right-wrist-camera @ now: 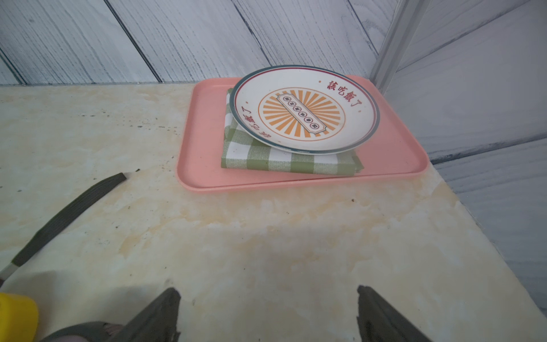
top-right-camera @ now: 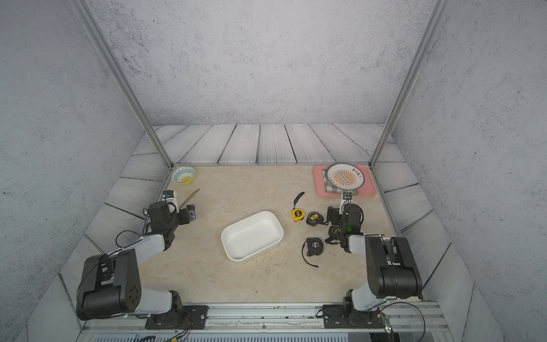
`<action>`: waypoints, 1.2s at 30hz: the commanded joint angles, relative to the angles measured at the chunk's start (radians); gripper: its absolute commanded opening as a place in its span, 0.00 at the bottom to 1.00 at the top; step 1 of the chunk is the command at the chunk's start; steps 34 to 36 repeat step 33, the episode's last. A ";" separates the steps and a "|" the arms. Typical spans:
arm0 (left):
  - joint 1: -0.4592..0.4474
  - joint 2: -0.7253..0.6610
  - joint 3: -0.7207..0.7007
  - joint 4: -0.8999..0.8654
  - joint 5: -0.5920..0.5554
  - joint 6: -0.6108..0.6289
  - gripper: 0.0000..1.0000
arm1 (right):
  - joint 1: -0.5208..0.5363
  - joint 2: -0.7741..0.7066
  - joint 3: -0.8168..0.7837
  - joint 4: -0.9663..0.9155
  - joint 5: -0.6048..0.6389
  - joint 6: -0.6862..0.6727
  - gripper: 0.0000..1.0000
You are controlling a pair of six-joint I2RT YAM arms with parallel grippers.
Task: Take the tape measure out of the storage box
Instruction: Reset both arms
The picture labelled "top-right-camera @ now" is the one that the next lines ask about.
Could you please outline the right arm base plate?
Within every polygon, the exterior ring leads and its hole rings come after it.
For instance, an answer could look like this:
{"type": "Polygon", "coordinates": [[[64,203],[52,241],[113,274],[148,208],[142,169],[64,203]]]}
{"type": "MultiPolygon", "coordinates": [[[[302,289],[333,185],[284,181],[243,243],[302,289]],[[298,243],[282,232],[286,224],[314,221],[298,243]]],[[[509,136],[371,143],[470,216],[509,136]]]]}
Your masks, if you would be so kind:
{"type": "Polygon", "coordinates": [[[384,329],[382,316],[375,312],[359,312],[341,304],[323,305],[316,313],[325,329],[384,329]]]}

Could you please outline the white plastic storage box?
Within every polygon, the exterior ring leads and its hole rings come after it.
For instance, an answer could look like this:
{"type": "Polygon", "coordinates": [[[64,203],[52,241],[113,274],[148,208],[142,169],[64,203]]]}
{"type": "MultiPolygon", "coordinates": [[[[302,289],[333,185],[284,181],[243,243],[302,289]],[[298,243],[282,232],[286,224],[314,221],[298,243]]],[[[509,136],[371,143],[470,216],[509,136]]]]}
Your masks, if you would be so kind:
{"type": "Polygon", "coordinates": [[[246,262],[278,246],[284,230],[276,215],[258,212],[224,228],[221,242],[232,262],[246,262]]]}

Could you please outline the round black tape measure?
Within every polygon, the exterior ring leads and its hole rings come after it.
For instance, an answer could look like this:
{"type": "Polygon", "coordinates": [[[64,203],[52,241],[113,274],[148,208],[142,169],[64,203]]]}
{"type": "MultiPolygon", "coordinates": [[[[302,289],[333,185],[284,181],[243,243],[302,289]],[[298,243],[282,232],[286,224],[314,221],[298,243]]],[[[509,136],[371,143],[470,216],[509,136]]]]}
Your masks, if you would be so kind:
{"type": "Polygon", "coordinates": [[[325,243],[328,245],[339,245],[343,239],[343,233],[339,226],[333,225],[328,229],[328,238],[325,239],[325,243]]]}

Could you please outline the black yellow tape measure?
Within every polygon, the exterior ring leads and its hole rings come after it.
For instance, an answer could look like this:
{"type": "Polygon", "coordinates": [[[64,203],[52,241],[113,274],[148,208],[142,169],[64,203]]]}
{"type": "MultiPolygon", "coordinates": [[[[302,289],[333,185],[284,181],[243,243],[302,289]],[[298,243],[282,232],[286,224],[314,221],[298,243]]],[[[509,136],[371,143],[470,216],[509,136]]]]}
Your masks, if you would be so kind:
{"type": "Polygon", "coordinates": [[[327,225],[328,222],[319,212],[310,212],[306,218],[306,224],[315,227],[317,225],[327,225]]]}

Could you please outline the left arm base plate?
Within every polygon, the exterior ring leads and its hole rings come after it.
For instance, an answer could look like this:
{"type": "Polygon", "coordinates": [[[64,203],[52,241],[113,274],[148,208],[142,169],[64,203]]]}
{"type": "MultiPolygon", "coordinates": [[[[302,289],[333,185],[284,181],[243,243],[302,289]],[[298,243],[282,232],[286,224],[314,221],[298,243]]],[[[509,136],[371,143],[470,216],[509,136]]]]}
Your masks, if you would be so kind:
{"type": "Polygon", "coordinates": [[[167,313],[151,315],[147,318],[147,330],[203,330],[207,322],[209,306],[175,307],[167,313]]]}

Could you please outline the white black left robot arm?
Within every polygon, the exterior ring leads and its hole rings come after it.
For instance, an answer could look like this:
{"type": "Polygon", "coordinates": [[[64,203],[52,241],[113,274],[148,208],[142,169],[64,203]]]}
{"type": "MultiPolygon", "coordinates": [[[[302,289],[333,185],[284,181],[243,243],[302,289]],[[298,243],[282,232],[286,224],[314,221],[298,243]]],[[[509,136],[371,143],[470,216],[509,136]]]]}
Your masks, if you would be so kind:
{"type": "Polygon", "coordinates": [[[137,241],[85,261],[76,291],[79,319],[162,316],[180,306],[177,292],[143,287],[139,266],[171,247],[176,229],[196,220],[195,206],[176,208],[174,202],[163,200],[150,205],[144,213],[148,219],[137,241]]]}

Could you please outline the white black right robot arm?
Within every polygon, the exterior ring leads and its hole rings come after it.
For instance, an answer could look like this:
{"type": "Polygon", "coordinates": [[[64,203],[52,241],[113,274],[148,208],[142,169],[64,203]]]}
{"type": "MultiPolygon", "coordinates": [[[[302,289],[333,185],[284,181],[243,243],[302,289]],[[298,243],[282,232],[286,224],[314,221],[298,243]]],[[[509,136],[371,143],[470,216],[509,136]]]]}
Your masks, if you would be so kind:
{"type": "Polygon", "coordinates": [[[339,245],[366,260],[367,283],[346,294],[344,319],[369,312],[391,299],[422,295],[423,281],[406,238],[364,234],[364,212],[353,203],[329,207],[326,222],[330,225],[327,244],[339,245]]]}

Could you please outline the large black tape measure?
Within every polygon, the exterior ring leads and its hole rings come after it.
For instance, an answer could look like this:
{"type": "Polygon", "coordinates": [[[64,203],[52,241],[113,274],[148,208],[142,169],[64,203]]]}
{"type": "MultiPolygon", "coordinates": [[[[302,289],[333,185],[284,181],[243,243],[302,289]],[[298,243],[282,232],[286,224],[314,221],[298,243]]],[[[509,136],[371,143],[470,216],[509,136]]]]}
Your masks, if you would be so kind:
{"type": "Polygon", "coordinates": [[[301,256],[307,265],[318,268],[318,265],[311,264],[306,258],[320,256],[323,254],[323,250],[324,244],[322,239],[318,237],[309,237],[302,245],[301,256]]]}

